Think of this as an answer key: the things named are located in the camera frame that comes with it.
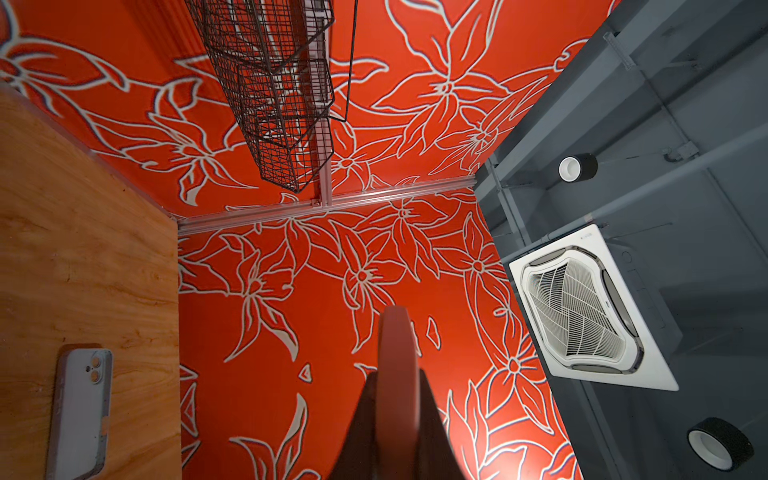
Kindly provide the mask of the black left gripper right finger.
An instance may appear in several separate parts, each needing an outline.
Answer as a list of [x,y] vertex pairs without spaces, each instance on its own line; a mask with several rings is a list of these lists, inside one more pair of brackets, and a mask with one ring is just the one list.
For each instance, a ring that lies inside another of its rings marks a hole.
[[464,480],[424,370],[419,371],[419,381],[418,478]]

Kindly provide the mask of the black phone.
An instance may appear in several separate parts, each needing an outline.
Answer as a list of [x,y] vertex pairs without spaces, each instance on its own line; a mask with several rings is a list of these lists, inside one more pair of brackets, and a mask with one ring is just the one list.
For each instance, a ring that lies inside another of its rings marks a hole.
[[375,441],[381,479],[413,479],[420,425],[418,354],[407,309],[380,318]]

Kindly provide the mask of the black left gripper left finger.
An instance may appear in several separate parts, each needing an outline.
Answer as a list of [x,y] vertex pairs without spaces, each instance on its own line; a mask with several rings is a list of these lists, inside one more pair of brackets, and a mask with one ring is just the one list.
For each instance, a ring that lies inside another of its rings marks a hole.
[[376,460],[375,407],[378,373],[365,381],[340,453],[328,479],[374,478]]

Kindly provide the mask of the white phone case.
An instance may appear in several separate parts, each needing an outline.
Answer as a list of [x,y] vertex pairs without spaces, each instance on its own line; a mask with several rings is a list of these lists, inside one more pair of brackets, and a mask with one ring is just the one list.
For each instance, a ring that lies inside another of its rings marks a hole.
[[113,353],[74,348],[59,357],[55,376],[47,479],[91,479],[105,467]]

